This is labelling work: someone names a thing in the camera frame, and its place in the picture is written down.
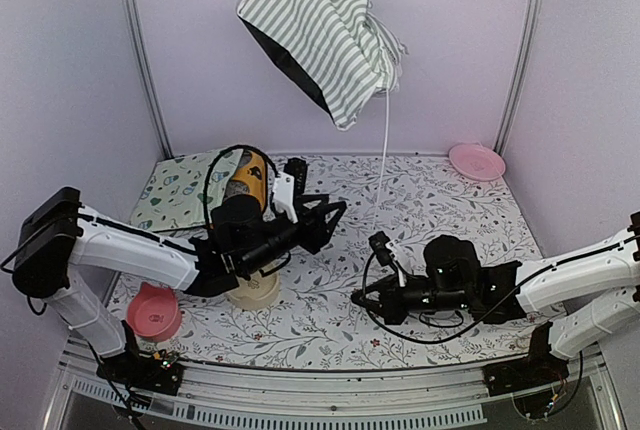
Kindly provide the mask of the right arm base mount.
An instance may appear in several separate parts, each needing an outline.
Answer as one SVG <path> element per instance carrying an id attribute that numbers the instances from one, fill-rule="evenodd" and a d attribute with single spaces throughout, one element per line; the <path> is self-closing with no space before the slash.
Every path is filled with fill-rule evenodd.
<path id="1" fill-rule="evenodd" d="M 549 353 L 488 364 L 482 368 L 482 373 L 490 396 L 561 382 L 569 376 L 568 361 Z"/>

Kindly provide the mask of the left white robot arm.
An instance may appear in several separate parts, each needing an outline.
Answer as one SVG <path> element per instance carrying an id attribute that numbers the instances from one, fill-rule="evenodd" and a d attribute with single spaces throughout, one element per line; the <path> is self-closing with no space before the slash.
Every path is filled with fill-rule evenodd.
<path id="1" fill-rule="evenodd" d="M 75 267 L 98 267 L 146 278 L 202 298 L 238 287 L 291 250 L 325 247 L 346 210 L 325 194 L 301 195 L 291 214 L 265 220 L 257 198 L 241 194 L 214 208 L 204 238 L 170 238 L 112 220 L 64 187 L 24 222 L 9 256 L 14 287 L 53 308 L 128 384 L 148 376 L 123 322 L 111 315 Z"/>

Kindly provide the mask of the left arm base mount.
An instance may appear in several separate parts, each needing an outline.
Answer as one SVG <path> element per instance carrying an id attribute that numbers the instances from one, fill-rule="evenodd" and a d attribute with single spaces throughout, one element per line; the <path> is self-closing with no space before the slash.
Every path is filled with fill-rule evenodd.
<path id="1" fill-rule="evenodd" d="M 179 363 L 165 364 L 150 356 L 141 356 L 126 348 L 111 356 L 99 356 L 97 375 L 105 380 L 120 383 L 127 388 L 146 390 L 176 396 L 181 387 L 184 366 Z"/>

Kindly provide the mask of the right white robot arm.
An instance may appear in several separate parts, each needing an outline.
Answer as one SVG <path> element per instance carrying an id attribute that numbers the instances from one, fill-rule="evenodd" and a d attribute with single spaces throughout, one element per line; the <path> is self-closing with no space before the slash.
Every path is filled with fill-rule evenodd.
<path id="1" fill-rule="evenodd" d="M 425 272 L 409 273 L 398 246 L 385 233 L 370 240 L 372 257 L 391 268 L 390 275 L 363 283 L 351 300 L 386 330 L 412 312 L 462 310 L 475 325 L 500 325 L 581 296 L 591 301 L 580 310 L 531 336 L 529 355 L 517 365 L 517 377 L 537 386 L 552 374 L 557 360 L 568 360 L 639 316 L 639 216 L 613 236 L 582 249 L 541 260 L 483 266 L 474 245 L 441 235 L 423 250 Z"/>

